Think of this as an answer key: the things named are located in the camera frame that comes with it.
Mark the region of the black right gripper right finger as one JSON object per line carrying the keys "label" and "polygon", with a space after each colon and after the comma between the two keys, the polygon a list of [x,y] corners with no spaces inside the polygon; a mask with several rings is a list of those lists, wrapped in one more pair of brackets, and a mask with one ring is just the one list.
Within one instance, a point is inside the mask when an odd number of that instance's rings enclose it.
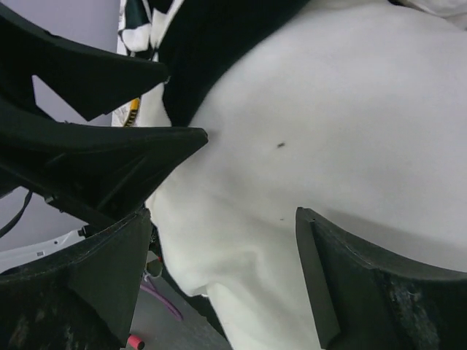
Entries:
{"label": "black right gripper right finger", "polygon": [[322,349],[464,349],[466,274],[411,260],[296,212],[296,240]]}

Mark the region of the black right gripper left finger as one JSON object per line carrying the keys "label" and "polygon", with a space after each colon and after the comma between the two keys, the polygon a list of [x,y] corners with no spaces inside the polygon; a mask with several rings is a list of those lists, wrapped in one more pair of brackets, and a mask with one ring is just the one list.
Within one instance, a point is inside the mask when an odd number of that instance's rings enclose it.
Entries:
{"label": "black right gripper left finger", "polygon": [[141,209],[85,240],[1,274],[2,349],[121,349],[152,232]]}

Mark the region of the black and white checkered pillowcase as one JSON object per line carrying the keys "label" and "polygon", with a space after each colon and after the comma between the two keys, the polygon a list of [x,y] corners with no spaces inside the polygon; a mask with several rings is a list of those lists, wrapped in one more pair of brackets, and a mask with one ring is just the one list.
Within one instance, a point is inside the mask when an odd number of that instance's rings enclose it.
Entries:
{"label": "black and white checkered pillowcase", "polygon": [[169,71],[160,100],[187,127],[214,84],[243,55],[297,15],[306,1],[122,1],[127,55]]}

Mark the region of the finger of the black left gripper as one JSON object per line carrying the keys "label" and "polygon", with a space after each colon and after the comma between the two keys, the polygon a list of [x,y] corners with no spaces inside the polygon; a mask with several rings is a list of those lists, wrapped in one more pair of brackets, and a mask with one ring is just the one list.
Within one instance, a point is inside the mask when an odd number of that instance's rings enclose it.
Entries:
{"label": "finger of the black left gripper", "polygon": [[130,58],[56,36],[1,6],[1,95],[36,111],[39,77],[85,120],[109,114],[169,76],[161,63]]}
{"label": "finger of the black left gripper", "polygon": [[106,227],[139,209],[208,142],[200,128],[116,128],[57,122],[1,101],[1,195],[25,187]]}

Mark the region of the white pillow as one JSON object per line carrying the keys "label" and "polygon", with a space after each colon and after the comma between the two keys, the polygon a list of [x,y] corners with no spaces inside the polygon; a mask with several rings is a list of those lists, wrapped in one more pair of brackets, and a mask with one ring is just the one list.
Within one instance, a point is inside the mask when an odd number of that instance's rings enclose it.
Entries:
{"label": "white pillow", "polygon": [[466,31],[386,1],[316,1],[215,84],[209,143],[148,199],[169,273],[234,349],[319,346],[295,238],[308,207],[466,269]]}

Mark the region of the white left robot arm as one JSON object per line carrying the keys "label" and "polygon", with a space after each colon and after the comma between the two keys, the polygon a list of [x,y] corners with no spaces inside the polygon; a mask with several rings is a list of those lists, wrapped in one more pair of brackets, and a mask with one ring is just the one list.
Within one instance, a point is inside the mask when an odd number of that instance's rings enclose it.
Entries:
{"label": "white left robot arm", "polygon": [[168,77],[159,63],[56,36],[1,6],[1,194],[17,188],[83,228],[42,235],[1,251],[8,271],[94,238],[150,243],[145,200],[207,143],[200,128],[112,127],[95,119]]}

